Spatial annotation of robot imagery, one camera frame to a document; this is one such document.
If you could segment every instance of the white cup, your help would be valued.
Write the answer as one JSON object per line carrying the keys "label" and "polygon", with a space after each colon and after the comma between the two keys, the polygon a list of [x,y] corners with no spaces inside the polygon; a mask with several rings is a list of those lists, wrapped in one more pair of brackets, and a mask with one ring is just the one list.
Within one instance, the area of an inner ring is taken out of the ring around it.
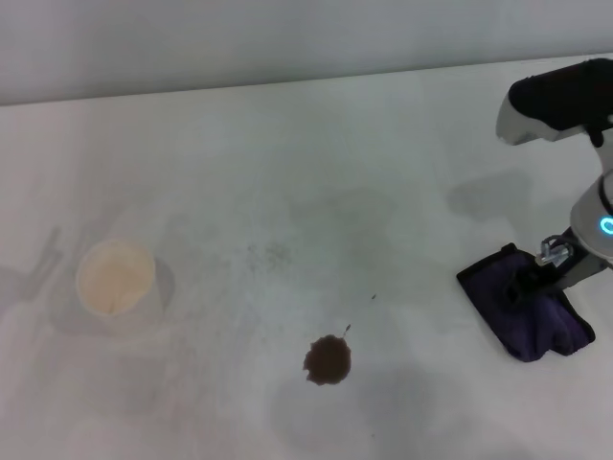
{"label": "white cup", "polygon": [[114,334],[140,333],[162,319],[155,259],[137,242],[96,244],[81,260],[76,281],[83,307]]}

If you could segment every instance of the blue led light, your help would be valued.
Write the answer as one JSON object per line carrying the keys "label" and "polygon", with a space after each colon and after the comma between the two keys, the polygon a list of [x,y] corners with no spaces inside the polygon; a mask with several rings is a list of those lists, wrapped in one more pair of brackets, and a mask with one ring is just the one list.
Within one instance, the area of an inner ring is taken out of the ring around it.
{"label": "blue led light", "polygon": [[613,218],[601,218],[601,229],[607,235],[613,236]]}

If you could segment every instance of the purple towel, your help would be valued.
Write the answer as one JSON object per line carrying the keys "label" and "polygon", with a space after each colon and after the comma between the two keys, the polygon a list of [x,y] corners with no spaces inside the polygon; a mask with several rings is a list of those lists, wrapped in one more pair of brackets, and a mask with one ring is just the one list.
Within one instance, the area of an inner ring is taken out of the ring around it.
{"label": "purple towel", "polygon": [[534,257],[513,244],[458,274],[477,311],[511,355],[522,361],[541,359],[548,350],[571,355],[596,338],[560,290],[542,294],[516,310],[508,308],[505,288],[515,270]]}

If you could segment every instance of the brown liquid stain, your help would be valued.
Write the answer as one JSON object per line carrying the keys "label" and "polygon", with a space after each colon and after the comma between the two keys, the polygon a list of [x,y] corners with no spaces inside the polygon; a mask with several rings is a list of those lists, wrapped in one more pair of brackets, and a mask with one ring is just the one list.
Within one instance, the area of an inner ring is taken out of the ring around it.
{"label": "brown liquid stain", "polygon": [[352,350],[347,346],[344,337],[326,335],[310,344],[303,367],[308,371],[307,380],[320,386],[335,385],[349,374],[352,368]]}

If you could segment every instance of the cup rim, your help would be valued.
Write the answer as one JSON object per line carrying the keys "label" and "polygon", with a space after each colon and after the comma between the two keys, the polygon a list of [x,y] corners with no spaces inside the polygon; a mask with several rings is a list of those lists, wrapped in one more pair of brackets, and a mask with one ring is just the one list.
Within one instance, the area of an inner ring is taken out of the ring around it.
{"label": "cup rim", "polygon": [[[83,294],[82,294],[82,292],[80,290],[79,281],[80,281],[80,277],[82,275],[82,272],[83,272],[83,270],[85,268],[85,265],[91,259],[91,257],[94,254],[96,254],[98,251],[103,249],[105,246],[108,246],[108,245],[111,245],[111,244],[116,244],[118,242],[124,243],[124,244],[128,244],[130,246],[136,246],[138,249],[141,249],[144,254],[147,255],[149,268],[151,269],[151,278],[149,280],[147,291],[136,302],[134,302],[133,305],[131,305],[130,307],[128,307],[125,310],[121,310],[121,311],[118,311],[118,312],[115,312],[115,313],[105,313],[103,311],[99,311],[99,310],[96,310],[96,309],[92,308],[87,302],[85,302],[85,300],[83,298]],[[77,269],[77,276],[75,277],[75,288],[77,289],[77,296],[79,298],[80,304],[87,311],[90,311],[91,313],[96,314],[97,316],[104,317],[104,318],[113,318],[113,317],[121,316],[123,314],[126,314],[126,313],[134,310],[136,308],[136,306],[141,302],[141,300],[143,298],[145,298],[151,292],[151,289],[153,288],[154,283],[155,283],[155,258],[153,257],[153,254],[151,254],[151,252],[143,244],[141,244],[140,242],[135,241],[135,240],[125,239],[125,238],[113,238],[113,239],[110,239],[110,240],[103,240],[103,241],[99,241],[96,244],[94,244],[93,246],[91,246],[87,250],[85,255],[81,258],[81,260],[79,262],[79,268]]]}

